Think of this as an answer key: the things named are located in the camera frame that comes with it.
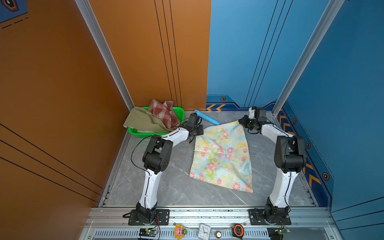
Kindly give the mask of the floral pastel skirt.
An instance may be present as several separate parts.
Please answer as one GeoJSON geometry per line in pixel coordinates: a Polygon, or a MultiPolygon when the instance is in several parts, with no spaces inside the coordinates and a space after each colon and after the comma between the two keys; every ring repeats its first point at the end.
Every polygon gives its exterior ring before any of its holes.
{"type": "Polygon", "coordinates": [[[234,191],[253,192],[249,147],[239,122],[207,127],[203,135],[196,137],[190,178],[234,191]]]}

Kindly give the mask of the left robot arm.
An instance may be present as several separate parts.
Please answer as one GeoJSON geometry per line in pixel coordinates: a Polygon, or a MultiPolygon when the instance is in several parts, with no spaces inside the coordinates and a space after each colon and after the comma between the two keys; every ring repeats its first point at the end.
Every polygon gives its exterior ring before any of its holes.
{"type": "Polygon", "coordinates": [[[202,118],[192,113],[187,120],[169,134],[151,136],[143,155],[145,183],[142,196],[136,205],[136,219],[144,224],[156,222],[157,194],[162,173],[168,167],[173,147],[204,134],[202,118]]]}

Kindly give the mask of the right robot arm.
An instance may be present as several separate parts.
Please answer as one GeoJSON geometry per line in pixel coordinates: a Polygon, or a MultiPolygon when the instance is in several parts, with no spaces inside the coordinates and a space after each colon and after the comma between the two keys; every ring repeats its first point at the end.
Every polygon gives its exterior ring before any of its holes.
{"type": "Polygon", "coordinates": [[[264,209],[249,210],[252,225],[290,225],[291,211],[289,199],[294,181],[307,164],[305,143],[301,136],[281,130],[268,120],[266,109],[252,107],[249,114],[239,120],[247,130],[258,134],[276,144],[274,161],[277,176],[272,193],[267,198],[264,209]]]}

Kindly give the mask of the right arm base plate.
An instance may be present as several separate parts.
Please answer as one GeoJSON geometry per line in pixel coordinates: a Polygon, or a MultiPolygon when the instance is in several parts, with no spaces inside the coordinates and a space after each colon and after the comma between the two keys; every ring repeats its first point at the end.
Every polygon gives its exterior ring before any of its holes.
{"type": "Polygon", "coordinates": [[[264,209],[248,209],[249,219],[252,226],[261,225],[285,225],[290,226],[292,224],[291,218],[286,214],[272,214],[267,215],[264,209]]]}

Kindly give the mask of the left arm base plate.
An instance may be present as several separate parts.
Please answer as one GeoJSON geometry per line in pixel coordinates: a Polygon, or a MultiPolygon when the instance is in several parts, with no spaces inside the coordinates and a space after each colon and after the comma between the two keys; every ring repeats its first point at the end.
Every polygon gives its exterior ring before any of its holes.
{"type": "Polygon", "coordinates": [[[138,210],[132,210],[128,225],[129,226],[167,226],[170,220],[169,209],[156,209],[149,213],[140,213],[138,210]]]}

